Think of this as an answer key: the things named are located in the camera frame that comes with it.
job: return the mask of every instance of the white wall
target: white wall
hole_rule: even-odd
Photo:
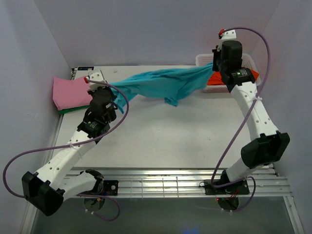
[[[311,1],[282,0],[264,35],[271,48],[272,65],[263,102],[274,123],[291,138],[276,169],[287,176],[305,232],[312,233]],[[265,72],[263,43],[258,43],[252,56],[260,72]]]
[[[35,0],[70,67],[195,64],[222,28],[263,31],[280,0]],[[251,53],[258,38],[239,34]]]
[[[0,0],[0,171],[16,154],[47,146],[58,113],[52,102],[52,77],[70,77],[70,69],[33,0]],[[14,191],[21,177],[40,166],[44,154],[25,156],[8,172]],[[0,183],[0,233],[15,234],[26,201]]]

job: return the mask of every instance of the plastic basket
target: plastic basket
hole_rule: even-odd
[[[251,70],[258,72],[255,66],[255,63],[250,55],[243,54],[242,59],[243,59],[243,62],[242,62],[243,67],[247,67]],[[196,67],[205,66],[214,60],[214,55],[213,54],[197,55],[195,60],[196,60]],[[256,84],[257,85],[261,84],[260,76],[258,77]],[[204,93],[228,93],[229,92],[226,85],[207,85],[206,88],[204,88],[202,91]]]

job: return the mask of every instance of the gray floor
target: gray floor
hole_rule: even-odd
[[[247,198],[240,198],[243,204]],[[203,210],[218,208],[214,198],[119,199],[122,211],[114,222],[105,222],[90,213],[73,208],[83,207],[83,199],[67,200],[54,215],[38,212],[33,234],[127,233],[127,234],[291,234],[293,228],[282,197],[256,197],[243,211]],[[110,201],[100,213],[116,214]]]

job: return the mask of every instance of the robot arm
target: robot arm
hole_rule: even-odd
[[[100,70],[93,72],[88,79],[105,81]],[[112,90],[99,84],[89,83],[92,95],[90,108],[85,113],[83,122],[78,126],[68,144],[70,148],[62,149],[34,174],[27,172],[22,177],[23,193],[46,216],[54,214],[63,201],[79,193],[89,191],[101,195],[103,177],[95,170],[86,170],[80,175],[64,179],[72,167],[99,142],[90,141],[79,145],[77,142],[91,140],[110,129],[109,123],[116,119],[117,109],[113,101],[116,96]]]
[[[257,97],[255,79],[248,68],[242,68],[242,45],[236,40],[235,30],[219,33],[220,44],[213,49],[213,70],[221,73],[222,81],[238,103],[244,117],[254,100],[247,120],[251,142],[241,150],[241,158],[222,173],[217,185],[249,176],[255,170],[277,162],[282,157],[290,138],[280,133]]]

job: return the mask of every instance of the white table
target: white table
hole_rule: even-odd
[[[134,74],[192,66],[101,66],[108,82]],[[77,71],[75,78],[88,71]],[[85,110],[64,115],[57,145],[65,144],[81,123]],[[117,120],[121,118],[118,111]],[[123,124],[90,150],[76,168],[214,168],[225,147],[243,120],[230,94],[204,94],[196,91],[181,100],[178,107],[163,99],[137,96]],[[245,126],[221,164],[231,166],[241,148],[250,142]]]

